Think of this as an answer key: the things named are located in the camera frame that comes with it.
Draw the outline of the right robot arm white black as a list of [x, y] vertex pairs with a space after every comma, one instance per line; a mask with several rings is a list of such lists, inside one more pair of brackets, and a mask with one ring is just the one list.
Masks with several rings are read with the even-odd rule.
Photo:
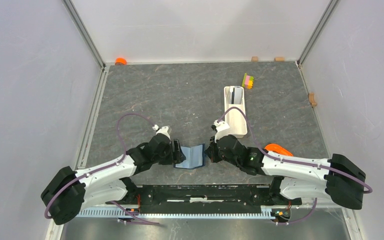
[[318, 198], [361, 210], [368, 190], [365, 172], [337, 153], [321, 159], [287, 156], [247, 147], [230, 134], [218, 140], [212, 137], [204, 153], [213, 163], [228, 162], [248, 175], [272, 176], [268, 196], [275, 204]]

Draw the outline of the white plastic tray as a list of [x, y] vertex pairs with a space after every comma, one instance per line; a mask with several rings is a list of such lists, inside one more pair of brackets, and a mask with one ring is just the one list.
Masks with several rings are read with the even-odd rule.
[[[225, 86], [223, 88], [223, 102], [224, 102], [224, 111], [227, 111], [231, 107], [236, 107], [240, 109], [244, 114], [246, 113], [245, 108], [245, 96], [244, 88], [242, 95], [242, 104], [231, 104], [231, 86]], [[224, 117], [224, 121], [230, 126], [230, 134], [234, 135], [236, 138], [243, 138], [248, 133], [247, 122], [243, 115], [237, 109], [230, 110]]]

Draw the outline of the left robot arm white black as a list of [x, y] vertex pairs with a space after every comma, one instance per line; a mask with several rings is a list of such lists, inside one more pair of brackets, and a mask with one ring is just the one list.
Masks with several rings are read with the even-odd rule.
[[148, 142], [130, 148], [121, 156], [83, 170], [61, 168], [40, 195], [44, 216], [56, 225], [71, 221], [82, 210], [110, 201], [133, 203], [137, 190], [130, 177], [154, 164], [176, 165], [186, 160], [180, 142], [158, 133]]

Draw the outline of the blue card holder wallet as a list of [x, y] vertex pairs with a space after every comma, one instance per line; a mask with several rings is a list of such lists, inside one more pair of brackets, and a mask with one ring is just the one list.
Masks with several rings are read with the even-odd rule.
[[193, 170], [205, 166], [205, 144], [199, 144], [192, 147], [181, 146], [181, 153], [184, 155], [184, 160], [180, 163], [175, 163], [176, 169]]

